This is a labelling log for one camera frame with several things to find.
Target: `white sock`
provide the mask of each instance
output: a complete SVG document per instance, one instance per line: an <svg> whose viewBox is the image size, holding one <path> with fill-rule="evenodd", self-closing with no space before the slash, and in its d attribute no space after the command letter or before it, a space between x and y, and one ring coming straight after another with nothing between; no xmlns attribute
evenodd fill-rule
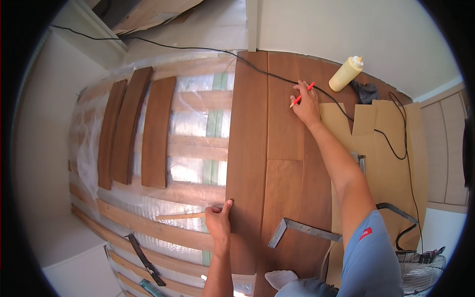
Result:
<svg viewBox="0 0 475 297"><path fill-rule="evenodd" d="M277 291L291 281L298 279L297 275L291 270L274 270L264 274L264 277Z"/></svg>

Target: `red logo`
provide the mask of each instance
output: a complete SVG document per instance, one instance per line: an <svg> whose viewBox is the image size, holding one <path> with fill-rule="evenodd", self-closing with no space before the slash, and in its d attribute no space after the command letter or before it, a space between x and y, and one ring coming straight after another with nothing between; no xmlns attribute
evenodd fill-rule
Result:
<svg viewBox="0 0 475 297"><path fill-rule="evenodd" d="M367 236L367 235L370 235L371 233L373 233L373 230L371 230L371 227L370 228L366 228L364 231L363 231L363 234L361 234L361 237L360 237L360 240L363 239L363 237Z"/></svg>

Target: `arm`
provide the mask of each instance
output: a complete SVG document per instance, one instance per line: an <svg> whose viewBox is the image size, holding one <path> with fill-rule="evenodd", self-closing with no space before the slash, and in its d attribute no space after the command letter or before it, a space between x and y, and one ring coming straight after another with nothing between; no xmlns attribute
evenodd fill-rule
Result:
<svg viewBox="0 0 475 297"><path fill-rule="evenodd" d="M343 246L346 249L355 230L376 206L363 172L346 148L323 125L317 94L313 88L307 92L307 87L308 84L302 81L294 86L294 89L300 91L302 101L300 105L294 105L293 109L315 138L335 187Z"/></svg>
<svg viewBox="0 0 475 297"><path fill-rule="evenodd" d="M223 210L207 207L206 227L214 239L213 258L209 267L208 278L203 289L203 297L233 296L233 280L231 277L231 227L229 210L232 200L226 201Z"/></svg>

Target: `wire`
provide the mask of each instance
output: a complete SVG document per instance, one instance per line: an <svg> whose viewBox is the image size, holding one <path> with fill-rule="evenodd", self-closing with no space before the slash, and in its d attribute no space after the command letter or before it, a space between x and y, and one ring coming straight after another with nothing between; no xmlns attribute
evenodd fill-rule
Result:
<svg viewBox="0 0 475 297"><path fill-rule="evenodd" d="M170 45L165 45L165 44L161 44L161 43L158 43L158 42L154 42L154 41L151 41L151 40L148 40L148 39L144 39L144 38L141 38L141 37L122 37L122 38L113 38L113 37L110 37L110 38L94 38L94 37L91 37L89 35L86 35L84 33L81 33L81 32L77 32L77 31L74 31L73 29L71 28L67 28L67 27L62 27L62 26L56 26L56 25L50 25L54 28L59 28L59 29L64 29L64 30L69 30L75 34L78 34L78 35L81 35L81 36L84 36L86 38L89 38L89 39L92 39L92 40L128 40L128 39L138 39L138 40L142 40L142 41L145 41L145 42L149 42L149 43L152 43L152 44L155 44L155 45L158 45L158 46L161 46L161 47L164 47L164 48L175 48L175 49L203 49L203 50L212 50L212 51L217 51L217 52L221 52L221 53L227 53L227 54L230 54L232 56L235 56L237 59L243 61L247 66L251 67L252 69L254 69L255 71L261 73L261 74L264 74L264 75L268 75L268 76L271 76L271 77L275 77L275 78L278 78L280 80L283 80L283 81L286 81L288 83L292 83L292 84L295 84L297 85L298 82L296 81L293 81L293 80L290 80L290 79L287 79L287 78L284 78L284 77L280 77L278 75L275 75L273 73L269 73L267 71L263 71L259 68L257 68L256 66L254 66L253 64L251 64L249 61L247 61L246 59L238 56L237 54L235 53L232 53L230 51L227 51L227 50L222 50L222 49L215 49L215 48L200 48L200 47L175 47L175 46L170 46ZM325 92L324 90L322 90L321 88L319 88L318 86L313 86L315 89L319 90L320 92L324 93L327 97L329 97L333 102L336 103L336 106L338 106L338 108L340 109L340 111L345 115L345 117L347 119L349 119L350 121L354 122L354 119L352 119L349 115L346 114L346 112L343 110L343 108L340 106L340 104L338 104L338 102L335 100L335 98L333 98L330 94L328 94L327 92ZM414 190L412 188L412 176L411 176L411 167L410 167L410 163L409 163L409 157L408 157L408 133L407 133L407 122L406 122L406 110L403 108L404 110L404 114L402 114L402 111L401 109L399 108L398 104L396 103L396 101L394 101L394 99L392 98L392 96L394 96L396 98L396 100L399 102L399 104L402 105L402 103L399 101L399 99L397 98L397 96L392 93L391 91L388 92L389 94L389 97L391 99L391 101L394 103L394 105L396 105L396 107L398 108L399 112L401 113L401 116L404 120L404 148L405 148L405 152L404 152L404 156L403 157L399 157L398 154L394 151L394 148L392 147L391 143L389 142L389 139L388 137L386 136L386 134L384 134L384 132L380 131L380 130L377 130L377 129L374 129L374 131L378 132L378 133L381 133L384 135L384 138L386 138L386 141L388 142L388 145L389 147L391 148L391 151L392 153L396 156L396 158L398 158L399 160L404 160L406 157L408 158L408 165L409 165L409 180L410 180L410 183L411 183L411 194L412 194L412 200L414 201L414 205L416 206L416 212L417 212L417 220L419 222L419 210L417 208L417 203L416 203L416 199L414 198ZM419 226L419 232L420 232L420 240L421 240L421 247L422 247L422 251L424 251L424 242L422 240L422 229L420 227L420 224L418 224Z"/></svg>

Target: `sleeve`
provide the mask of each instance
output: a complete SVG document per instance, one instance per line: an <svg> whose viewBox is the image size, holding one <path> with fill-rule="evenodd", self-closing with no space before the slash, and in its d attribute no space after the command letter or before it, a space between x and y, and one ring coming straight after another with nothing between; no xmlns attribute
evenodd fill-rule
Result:
<svg viewBox="0 0 475 297"><path fill-rule="evenodd" d="M398 258L378 210L353 233L343 256L339 296L403 296Z"/></svg>

